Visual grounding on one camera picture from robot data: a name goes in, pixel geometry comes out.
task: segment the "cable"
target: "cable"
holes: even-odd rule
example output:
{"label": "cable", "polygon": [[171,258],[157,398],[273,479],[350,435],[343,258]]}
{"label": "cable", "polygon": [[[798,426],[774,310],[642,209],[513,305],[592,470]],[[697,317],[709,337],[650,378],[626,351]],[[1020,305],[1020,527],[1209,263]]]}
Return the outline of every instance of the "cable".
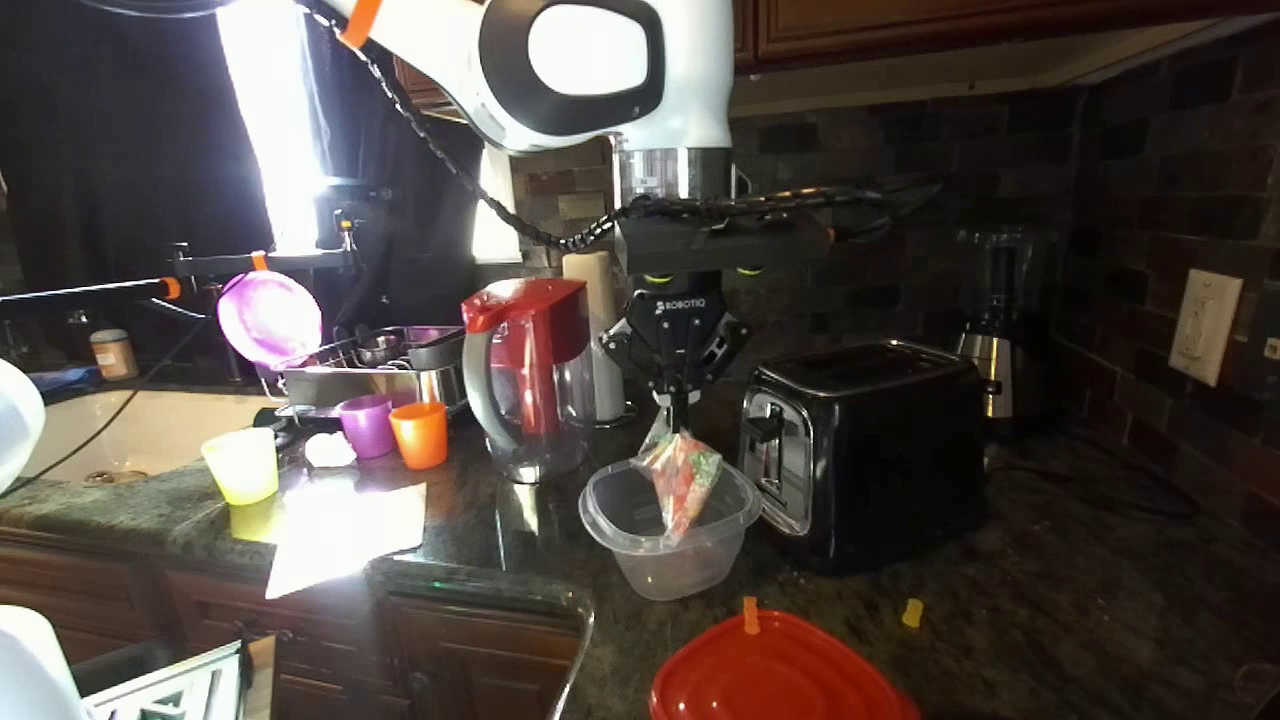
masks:
{"label": "cable", "polygon": [[50,466],[45,466],[37,475],[26,475],[22,485],[45,479],[47,473],[65,470],[70,457],[79,457],[89,446],[96,446],[125,414],[127,405],[157,381],[157,371],[164,365],[171,365],[200,333],[202,325],[187,328],[177,345],[169,345],[169,351],[127,390],[127,398],[112,410],[112,415],[89,434],[76,449],[66,449],[65,457],[56,457]]}

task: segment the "yellow cup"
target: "yellow cup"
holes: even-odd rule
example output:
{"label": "yellow cup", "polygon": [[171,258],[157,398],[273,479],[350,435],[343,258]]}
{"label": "yellow cup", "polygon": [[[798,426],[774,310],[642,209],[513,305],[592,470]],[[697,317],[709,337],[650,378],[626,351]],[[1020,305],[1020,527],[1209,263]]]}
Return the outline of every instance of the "yellow cup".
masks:
{"label": "yellow cup", "polygon": [[258,506],[278,494],[273,429],[210,435],[200,446],[200,457],[229,506]]}

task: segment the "kettle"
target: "kettle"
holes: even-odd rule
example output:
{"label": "kettle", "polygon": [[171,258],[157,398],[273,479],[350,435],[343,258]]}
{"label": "kettle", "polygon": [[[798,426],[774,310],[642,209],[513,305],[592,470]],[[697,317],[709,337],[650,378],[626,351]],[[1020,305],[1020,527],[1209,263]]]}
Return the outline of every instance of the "kettle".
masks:
{"label": "kettle", "polygon": [[527,485],[574,470],[592,410],[584,286],[497,282],[458,317],[462,392],[489,457]]}

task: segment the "black toaster oven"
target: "black toaster oven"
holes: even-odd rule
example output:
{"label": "black toaster oven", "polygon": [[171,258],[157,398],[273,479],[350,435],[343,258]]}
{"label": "black toaster oven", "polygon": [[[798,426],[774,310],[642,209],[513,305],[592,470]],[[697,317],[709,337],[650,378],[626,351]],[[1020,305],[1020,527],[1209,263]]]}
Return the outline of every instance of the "black toaster oven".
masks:
{"label": "black toaster oven", "polygon": [[983,381],[908,342],[761,365],[738,405],[738,473],[787,555],[861,573],[983,526]]}

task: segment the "clear plastic cup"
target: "clear plastic cup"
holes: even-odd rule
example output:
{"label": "clear plastic cup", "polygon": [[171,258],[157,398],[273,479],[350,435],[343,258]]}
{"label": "clear plastic cup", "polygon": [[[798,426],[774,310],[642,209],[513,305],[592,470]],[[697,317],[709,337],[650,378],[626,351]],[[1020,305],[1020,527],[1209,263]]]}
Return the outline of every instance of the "clear plastic cup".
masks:
{"label": "clear plastic cup", "polygon": [[752,479],[721,466],[705,511],[674,539],[663,527],[649,470],[623,460],[586,479],[574,511],[638,595],[681,601],[715,589],[733,573],[761,506]]}

